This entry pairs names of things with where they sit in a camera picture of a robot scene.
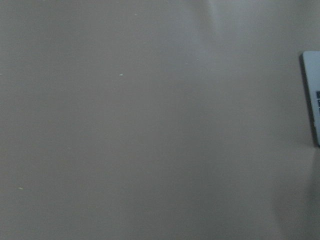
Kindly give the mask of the grey laptop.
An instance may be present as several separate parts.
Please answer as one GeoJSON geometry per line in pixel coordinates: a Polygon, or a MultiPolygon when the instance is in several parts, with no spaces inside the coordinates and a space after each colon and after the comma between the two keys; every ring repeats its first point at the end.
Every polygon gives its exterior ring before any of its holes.
{"type": "Polygon", "coordinates": [[[320,51],[307,50],[302,53],[301,57],[312,109],[316,142],[320,146],[320,51]]]}

